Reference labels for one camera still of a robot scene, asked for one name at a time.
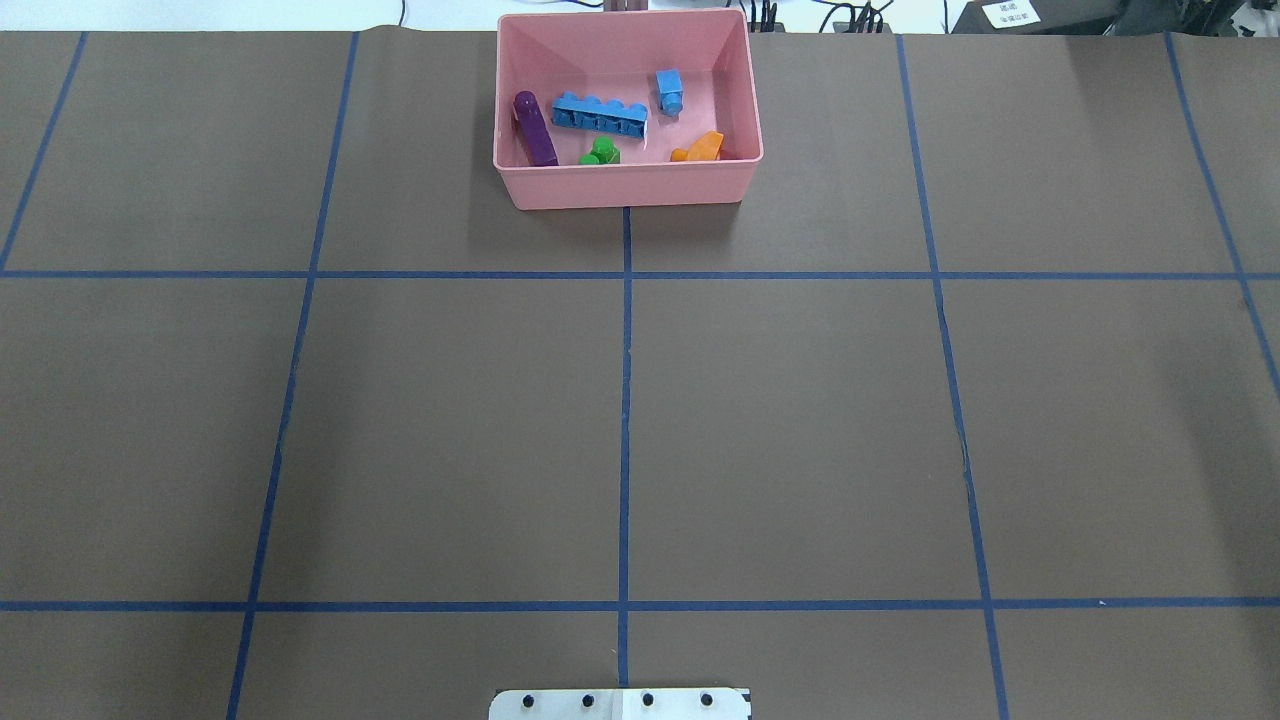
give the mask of vertical blue line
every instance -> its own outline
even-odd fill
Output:
[[[1178,87],[1178,101],[1183,106],[1183,119],[1187,120],[1187,133],[1190,136],[1192,149],[1196,150],[1196,161],[1199,163],[1201,174],[1204,176],[1204,187],[1208,190],[1208,197],[1213,202],[1217,227],[1222,231],[1222,241],[1226,242],[1226,252],[1231,256],[1231,266],[1235,269],[1235,278],[1240,283],[1244,306],[1248,307],[1249,320],[1253,322],[1253,334],[1258,338],[1258,345],[1262,348],[1262,360],[1266,363],[1267,373],[1271,375],[1271,389],[1280,397],[1280,373],[1276,372],[1271,343],[1267,342],[1267,333],[1262,328],[1262,318],[1258,315],[1258,306],[1253,302],[1249,279],[1244,274],[1244,263],[1240,261],[1240,252],[1235,246],[1235,236],[1231,234],[1231,225],[1226,222],[1226,210],[1222,208],[1222,199],[1217,193],[1217,183],[1213,182],[1213,173],[1208,169],[1208,159],[1204,158],[1204,146],[1201,145],[1199,132],[1196,129],[1192,105],[1187,100],[1187,86],[1183,83],[1183,70],[1178,64],[1178,53],[1174,51],[1172,33],[1165,33],[1165,50],[1169,53],[1169,68],[1174,73],[1174,85]]]
[[[76,44],[76,53],[72,54],[72,64],[67,68],[67,77],[63,78],[63,88],[58,91],[58,101],[54,102],[54,111],[49,114],[49,123],[45,126],[45,135],[40,138],[40,147],[36,150],[36,159],[31,163],[31,172],[27,173],[27,184],[22,187],[22,196],[18,199],[18,209],[13,213],[13,222],[9,223],[9,234],[4,238],[4,247],[0,249],[0,270],[4,270],[13,252],[13,243],[18,240],[18,228],[22,227],[22,215],[27,211],[27,202],[31,201],[31,191],[36,188],[36,177],[40,167],[45,163],[45,151],[49,150],[49,141],[54,138],[54,128],[58,127],[58,117],[63,114],[63,105],[67,104],[67,94],[72,90],[72,79],[76,69],[79,68],[79,59],[84,55],[84,42],[88,33],[82,32],[79,42]]]
[[[631,208],[622,209],[622,452],[618,469],[618,687],[631,684],[627,667],[631,602]]]
[[[991,653],[991,676],[996,689],[996,708],[1000,720],[1009,720],[1009,698],[1005,692],[1005,670],[1000,659],[1000,637],[996,633],[996,610],[991,602],[991,580],[987,575],[987,552],[982,542],[982,521],[978,515],[978,492],[973,484],[973,465],[969,460],[969,436],[964,427],[964,407],[960,404],[960,384],[956,379],[955,355],[951,351],[951,329],[947,327],[946,304],[942,295],[942,273],[938,269],[938,251],[933,241],[933,215],[929,213],[929,193],[924,184],[924,163],[920,159],[920,135],[915,127],[915,105],[911,101],[911,81],[906,69],[906,44],[897,40],[897,65],[902,78],[902,100],[906,105],[906,129],[911,138],[911,160],[915,163],[915,190],[920,196],[920,220],[924,225],[924,246],[929,255],[929,273],[933,275],[933,304],[938,313],[938,334],[942,337],[942,359],[947,366],[947,386],[951,391],[951,416],[960,438],[964,462],[964,484],[969,502],[969,532],[973,536],[973,556],[978,566],[978,587],[982,591],[982,615],[987,624],[987,650]]]
[[[333,193],[333,178],[338,170],[338,150],[342,146],[342,126],[347,119],[347,99],[351,96],[351,78],[356,68],[356,50],[360,47],[360,33],[351,33],[351,46],[347,50],[347,72],[342,81],[342,97],[338,100],[338,119],[333,126],[333,142],[329,145],[329,167],[325,170],[324,192],[320,196],[320,210],[316,214],[316,233],[311,242],[311,263],[307,268],[307,284],[302,292],[302,310],[298,313],[298,329],[293,336],[293,356],[289,360],[289,378],[284,386],[284,407],[280,410],[280,425],[275,432],[275,452],[271,457],[271,477],[266,484],[266,501],[262,503],[262,524],[257,532],[257,550],[253,553],[253,574],[250,577],[248,602],[244,621],[241,626],[239,650],[236,653],[236,673],[232,676],[230,697],[227,700],[227,720],[234,720],[239,712],[241,689],[244,685],[244,669],[248,665],[250,641],[253,638],[253,620],[257,615],[257,597],[262,587],[262,566],[266,562],[266,544],[271,536],[271,515],[275,511],[275,493],[280,484],[280,468],[284,464],[284,436],[293,415],[293,395],[298,382],[298,361],[302,357],[302,342],[307,334],[311,316],[311,297],[315,293],[316,270],[320,265],[320,246],[324,243],[325,220],[329,214],[329,196]]]

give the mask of orange toy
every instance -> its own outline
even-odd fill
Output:
[[[685,150],[684,147],[672,150],[671,160],[673,163],[682,163],[685,160],[718,160],[719,146],[723,142],[724,133],[710,131],[690,145],[689,150]]]

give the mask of horizontal blue line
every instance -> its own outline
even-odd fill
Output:
[[[557,270],[319,270],[319,279],[515,279],[621,281],[622,272]],[[307,270],[0,270],[0,278],[28,279],[306,279]],[[1056,273],[950,270],[945,281],[1235,281],[1234,273]],[[1280,273],[1249,273],[1251,281],[1280,281]],[[636,272],[636,281],[931,281],[911,270],[854,272]]]
[[[1280,607],[1280,597],[1048,597],[992,600],[996,610]]]
[[[616,612],[617,601],[262,602],[259,612]]]
[[[259,602],[259,612],[616,612],[613,600],[511,602]],[[1280,607],[1280,597],[1047,597],[996,598],[996,610],[1106,610],[1160,607]],[[982,610],[980,598],[955,600],[639,600],[630,612],[858,612],[911,610]],[[243,612],[244,602],[134,600],[9,600],[0,612]]]
[[[244,612],[244,603],[148,600],[0,600],[0,612]]]

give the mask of green toy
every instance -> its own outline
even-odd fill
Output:
[[[617,165],[622,161],[622,152],[608,137],[598,137],[591,143],[591,151],[579,158],[579,165]]]

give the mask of blue grid line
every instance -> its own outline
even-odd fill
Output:
[[[227,720],[236,720],[239,711],[239,696],[244,684],[244,669],[248,664],[250,642],[253,638],[253,620],[257,610],[257,597],[262,587],[262,566],[266,562],[266,544],[271,534],[271,515],[275,511],[275,493],[280,484],[280,466],[284,462],[284,436],[289,429],[293,413],[293,396],[298,382],[298,361],[302,357],[302,343],[307,334],[307,322],[311,315],[311,299],[315,295],[316,270],[320,265],[320,249],[324,245],[325,222],[329,214],[329,197],[333,193],[333,178],[338,170],[338,150],[342,146],[342,127],[347,118],[347,100],[351,96],[351,78],[356,69],[356,50],[360,47],[360,33],[351,33],[351,47],[347,50],[347,72],[342,81],[342,96],[338,99],[338,118],[333,126],[333,142],[329,146],[329,167],[325,170],[324,192],[320,196],[320,210],[316,213],[316,233],[311,243],[311,264],[307,269],[307,286],[302,292],[302,309],[298,313],[298,329],[293,338],[293,356],[289,360],[289,377],[284,386],[284,406],[280,410],[280,425],[275,433],[275,451],[271,459],[271,475],[266,484],[266,500],[262,503],[262,524],[257,534],[257,550],[253,553],[253,573],[250,578],[248,606],[244,610],[244,623],[241,628],[239,650],[236,653],[236,671],[232,676],[230,696],[227,701]]]
[[[58,91],[58,101],[54,102],[54,111],[49,114],[49,123],[45,124],[45,135],[40,138],[40,147],[36,150],[36,159],[31,163],[31,172],[27,173],[27,184],[22,187],[22,196],[18,199],[18,208],[13,213],[13,222],[9,223],[9,234],[4,238],[4,247],[0,249],[0,270],[4,270],[13,252],[13,243],[18,240],[18,228],[22,227],[22,217],[27,211],[27,202],[31,201],[31,192],[36,188],[36,178],[40,176],[40,167],[45,163],[45,152],[49,142],[54,138],[54,128],[58,127],[58,117],[63,114],[63,105],[67,104],[67,95],[72,90],[72,79],[76,78],[76,69],[84,55],[84,42],[88,33],[82,32],[76,42],[76,53],[72,54],[72,63],[67,67],[67,76],[63,78],[63,87]]]
[[[1262,318],[1258,315],[1258,306],[1253,301],[1253,292],[1249,291],[1249,279],[1244,274],[1244,264],[1240,261],[1240,252],[1235,246],[1235,236],[1231,234],[1231,225],[1226,222],[1226,210],[1222,199],[1217,193],[1217,183],[1213,182],[1213,173],[1208,168],[1208,159],[1204,156],[1204,146],[1201,145],[1199,132],[1196,129],[1196,118],[1192,117],[1192,105],[1187,99],[1187,86],[1183,83],[1183,70],[1178,64],[1178,53],[1174,50],[1174,36],[1165,32],[1165,51],[1169,54],[1169,68],[1174,73],[1174,86],[1178,88],[1178,101],[1183,106],[1183,119],[1187,120],[1187,135],[1190,137],[1192,149],[1196,151],[1196,161],[1199,163],[1201,174],[1204,176],[1204,187],[1208,197],[1213,202],[1213,214],[1217,215],[1217,225],[1222,231],[1222,242],[1226,243],[1226,252],[1231,256],[1231,266],[1235,268],[1235,278],[1240,283],[1240,293],[1244,296],[1244,306],[1249,309],[1249,320],[1253,323],[1253,333],[1258,338],[1262,350],[1262,360],[1267,365],[1271,375],[1271,389],[1280,397],[1280,373],[1276,372],[1275,356],[1271,354],[1271,343],[1267,342],[1267,333],[1262,328]]]
[[[622,209],[622,418],[618,461],[618,687],[631,684],[627,638],[631,600],[631,208]]]
[[[1087,281],[1233,282],[1236,273],[1021,272],[1021,270],[639,270],[632,281]],[[305,279],[308,270],[0,270],[0,279]],[[1280,273],[1245,273],[1280,281]],[[317,270],[316,279],[621,281],[622,272],[594,270]]]
[[[978,570],[978,589],[982,592],[983,619],[987,624],[987,650],[991,655],[991,676],[996,691],[996,707],[1000,720],[1009,720],[1009,697],[1005,692],[1005,670],[1000,657],[1000,637],[996,633],[996,611],[991,605],[991,579],[987,575],[987,553],[982,542],[982,521],[978,515],[978,492],[973,483],[973,464],[969,457],[969,437],[965,433],[964,407],[960,404],[960,384],[956,378],[955,355],[951,351],[951,331],[947,327],[947,313],[942,293],[942,274],[938,269],[938,250],[933,237],[933,217],[929,213],[929,193],[924,182],[924,161],[920,156],[920,135],[915,123],[915,106],[911,101],[911,79],[906,65],[906,44],[901,35],[897,41],[897,67],[902,79],[902,102],[906,108],[906,129],[911,140],[911,160],[915,165],[915,190],[920,197],[920,222],[924,227],[924,246],[929,255],[929,270],[933,273],[933,302],[938,311],[938,334],[942,338],[942,359],[947,366],[947,386],[951,391],[951,415],[955,419],[956,434],[960,438],[960,455],[964,464],[964,484],[969,501],[969,530],[973,536],[973,556]]]
[[[632,600],[628,612],[911,612],[983,610],[982,598],[941,600]],[[1280,607],[1280,596],[1148,596],[993,598],[996,610],[1156,610]],[[534,601],[259,601],[259,614],[617,612],[613,600]],[[146,600],[9,600],[0,612],[243,612],[247,602]]]

